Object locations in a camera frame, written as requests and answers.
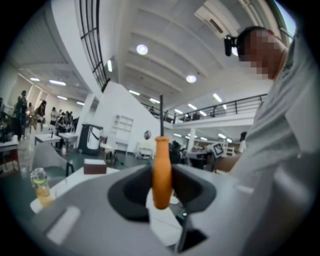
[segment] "box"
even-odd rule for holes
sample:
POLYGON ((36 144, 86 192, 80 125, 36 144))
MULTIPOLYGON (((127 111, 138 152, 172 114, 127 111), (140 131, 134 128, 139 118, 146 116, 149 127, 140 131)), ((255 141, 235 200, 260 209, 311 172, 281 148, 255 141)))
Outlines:
POLYGON ((101 159, 84 159, 84 174, 106 174, 107 165, 101 159))

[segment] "ceiling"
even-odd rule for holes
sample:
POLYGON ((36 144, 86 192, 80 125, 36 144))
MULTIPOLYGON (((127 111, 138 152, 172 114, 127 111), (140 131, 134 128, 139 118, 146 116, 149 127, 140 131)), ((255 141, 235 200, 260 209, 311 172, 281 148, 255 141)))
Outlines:
POLYGON ((87 86, 76 75, 71 60, 54 25, 50 8, 41 8, 21 30, 8 52, 8 60, 27 78, 53 95, 84 101, 87 86), (54 85, 49 80, 63 81, 66 86, 54 85))
MULTIPOLYGON (((163 94, 165 108, 171 109, 171 113, 175 108, 185 113, 191 111, 188 103, 195 104, 198 109, 217 104, 213 100, 213 93, 217 90, 223 94, 224 102, 241 99, 234 84, 221 88, 216 85, 210 93, 191 97, 192 102, 185 98, 178 107, 169 107, 169 103, 175 102, 185 92, 203 84, 214 84, 217 74, 239 66, 236 56, 225 56, 223 39, 195 16, 205 1, 141 0, 131 30, 123 79, 128 90, 140 93, 140 96, 135 96, 140 102, 150 105, 149 98, 158 100, 163 94), (141 44, 148 47, 146 55, 137 53, 136 48, 141 44), (196 76, 197 81, 188 83, 188 75, 196 76)), ((238 33, 254 25, 239 0, 220 2, 238 22, 238 33)), ((270 84, 266 83, 252 91, 254 87, 245 85, 242 88, 243 98, 264 94, 269 87, 270 84)))
MULTIPOLYGON (((209 141, 221 140, 218 134, 223 134, 227 136, 227 138, 232 139, 233 142, 240 141, 240 134, 242 132, 247 132, 251 126, 250 125, 242 125, 242 126, 229 126, 229 127, 208 127, 208 128, 197 128, 195 130, 195 135, 200 137, 204 137, 209 141)), ((174 129, 174 133, 180 134, 183 137, 188 136, 190 134, 190 129, 174 129)))

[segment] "fluorescent light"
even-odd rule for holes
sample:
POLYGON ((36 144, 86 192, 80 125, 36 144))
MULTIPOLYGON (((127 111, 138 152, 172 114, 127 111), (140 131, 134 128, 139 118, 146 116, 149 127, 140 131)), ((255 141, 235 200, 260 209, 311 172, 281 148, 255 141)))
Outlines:
POLYGON ((65 100, 65 101, 68 100, 66 97, 62 97, 62 96, 60 96, 60 95, 58 95, 57 98, 58 98, 58 99, 61 99, 61 100, 65 100))
POLYGON ((199 113, 201 114, 201 115, 203 115, 203 116, 207 116, 207 114, 205 113, 205 112, 203 112, 203 111, 199 111, 199 113))
POLYGON ((197 78, 194 75, 190 74, 186 77, 186 81, 190 84, 193 84, 195 81, 197 81, 197 78))
POLYGON ((143 44, 140 44, 136 47, 136 51, 138 52, 138 54, 140 55, 146 55, 148 53, 148 47, 146 47, 143 44))
POLYGON ((134 91, 134 90, 129 90, 129 93, 131 93, 131 94, 135 94, 135 95, 140 95, 140 93, 139 92, 136 92, 136 91, 134 91))
POLYGON ((66 86, 67 84, 62 81, 56 81, 56 80, 49 80, 51 84, 59 85, 59 86, 66 86))
POLYGON ((158 104, 160 104, 160 101, 159 101, 159 100, 156 100, 156 99, 154 99, 154 98, 150 98, 149 101, 151 101, 151 102, 153 102, 153 103, 158 103, 158 104))
POLYGON ((218 102, 222 102, 222 99, 215 93, 213 95, 213 97, 218 101, 218 102))
POLYGON ((237 47, 232 47, 232 53, 233 53, 233 55, 235 55, 235 56, 238 56, 238 50, 237 50, 237 47))
POLYGON ((197 110, 197 108, 194 105, 188 104, 188 106, 194 110, 197 110))
POLYGON ((109 72, 112 72, 112 62, 111 62, 110 59, 107 61, 107 64, 108 64, 108 70, 109 70, 109 72))
POLYGON ((227 138, 227 136, 223 135, 222 133, 219 133, 218 136, 219 136, 220 138, 222 138, 222 139, 226 139, 226 138, 227 138))

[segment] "ceiling vent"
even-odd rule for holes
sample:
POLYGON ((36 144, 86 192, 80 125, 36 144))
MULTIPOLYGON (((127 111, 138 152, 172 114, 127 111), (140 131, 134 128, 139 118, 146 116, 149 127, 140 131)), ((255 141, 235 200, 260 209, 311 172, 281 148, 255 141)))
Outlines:
POLYGON ((238 35, 239 23, 218 0, 206 1, 194 15, 206 23, 220 39, 224 39, 226 35, 238 35))

